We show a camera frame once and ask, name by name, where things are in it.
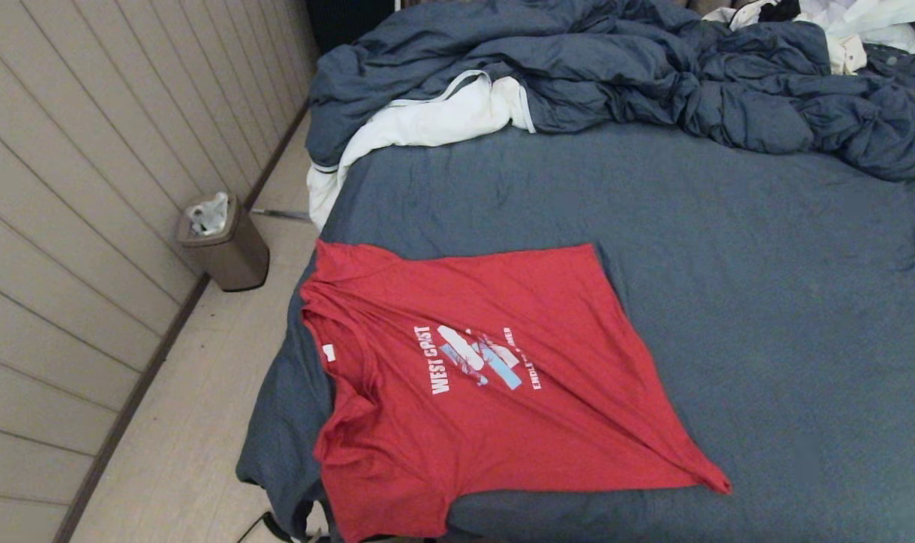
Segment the cable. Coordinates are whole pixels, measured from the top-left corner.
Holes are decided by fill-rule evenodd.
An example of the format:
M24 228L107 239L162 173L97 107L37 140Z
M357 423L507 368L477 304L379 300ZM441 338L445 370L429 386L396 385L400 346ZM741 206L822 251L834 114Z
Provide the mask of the cable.
M253 529L256 528L256 525L258 523L263 522L263 516L260 516L258 519L256 519L256 521L250 525L250 528L247 528L246 532L243 532L243 535L240 536L240 538L236 540L236 543L243 543L243 540L246 539L246 537L250 535L250 532L252 532Z
M282 528L279 528L278 523L275 522L275 519L273 518L273 513L270 511L267 511L267 512L263 513L258 519L256 519L255 522L253 522L250 525L250 528L246 529L246 532L243 532L242 537L237 539L236 543L243 543L243 540L246 539L247 537L249 537L250 532L252 532L253 529L256 528L256 525L258 525L258 523L264 523L264 525L266 525L266 528L268 530L270 530L270 533L273 534L273 536L276 539L278 539L279 541L285 541L286 543L291 543L293 541L292 539L289 538L289 534L287 534Z

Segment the trash can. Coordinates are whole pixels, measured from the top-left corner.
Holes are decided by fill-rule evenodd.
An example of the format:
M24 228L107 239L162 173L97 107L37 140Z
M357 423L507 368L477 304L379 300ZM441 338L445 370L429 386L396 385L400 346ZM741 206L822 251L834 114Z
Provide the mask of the trash can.
M188 207L212 199L212 195L201 196L189 202ZM196 234L192 231L192 221L183 213L177 240L223 291L246 291L260 288L266 282L270 250L235 195L229 195L226 225L222 230L211 235Z

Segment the red t-shirt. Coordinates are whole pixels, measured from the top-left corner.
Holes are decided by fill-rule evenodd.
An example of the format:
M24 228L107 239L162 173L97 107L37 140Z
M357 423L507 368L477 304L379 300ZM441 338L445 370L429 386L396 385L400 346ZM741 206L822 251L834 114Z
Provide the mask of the red t-shirt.
M301 294L336 382L315 456L348 541L440 536L471 492L732 490L591 245L409 261L319 241Z

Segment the wooden floor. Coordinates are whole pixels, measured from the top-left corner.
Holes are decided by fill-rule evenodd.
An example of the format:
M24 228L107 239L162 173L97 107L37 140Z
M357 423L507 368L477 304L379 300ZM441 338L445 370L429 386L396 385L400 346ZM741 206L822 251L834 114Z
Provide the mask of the wooden floor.
M308 126L306 118L257 207L306 209ZM269 508L264 492L237 481L233 470L316 230L291 220L253 220L272 254L266 284L244 293L209 284L115 451L73 542L234 543ZM260 526L246 541L274 539Z

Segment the gray fitted sheet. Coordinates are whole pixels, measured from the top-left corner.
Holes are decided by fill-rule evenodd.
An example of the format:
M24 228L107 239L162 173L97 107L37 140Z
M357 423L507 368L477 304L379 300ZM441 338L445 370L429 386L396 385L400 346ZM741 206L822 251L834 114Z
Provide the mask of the gray fitted sheet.
M596 244L689 435L734 484L468 495L454 532L915 542L915 181L677 128L503 130L361 159L322 237L411 259ZM300 306L238 467L291 530L322 497L310 453L330 412Z

